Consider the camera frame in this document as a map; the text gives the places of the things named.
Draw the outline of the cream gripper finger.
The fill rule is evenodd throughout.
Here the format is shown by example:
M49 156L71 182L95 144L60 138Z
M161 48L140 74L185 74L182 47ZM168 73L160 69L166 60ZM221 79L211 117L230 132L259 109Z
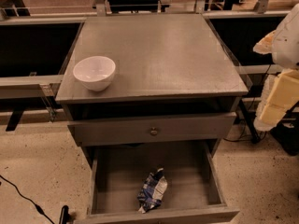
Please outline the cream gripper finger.
M299 101L299 71L285 69L275 76L275 83L267 103L275 109L275 126Z
M272 52L272 42L275 31L270 32L264 38L262 38L254 47L253 51L262 55Z

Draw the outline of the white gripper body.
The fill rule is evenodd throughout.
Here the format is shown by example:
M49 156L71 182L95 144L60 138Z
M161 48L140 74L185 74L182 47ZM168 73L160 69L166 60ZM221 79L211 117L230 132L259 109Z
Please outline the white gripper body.
M261 102L258 104L256 109L256 117L253 125L256 130L261 132L270 131L275 126L275 109L267 103L271 90L274 86L276 77L269 75L264 84L261 95Z

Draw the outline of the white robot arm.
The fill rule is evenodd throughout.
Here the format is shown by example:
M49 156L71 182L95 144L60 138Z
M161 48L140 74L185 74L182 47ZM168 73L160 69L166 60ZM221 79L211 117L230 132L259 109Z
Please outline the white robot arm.
M256 110L254 127L267 132L299 101L299 5L295 5L276 30L262 38L253 51L271 54L274 64L283 68L280 74L267 77Z

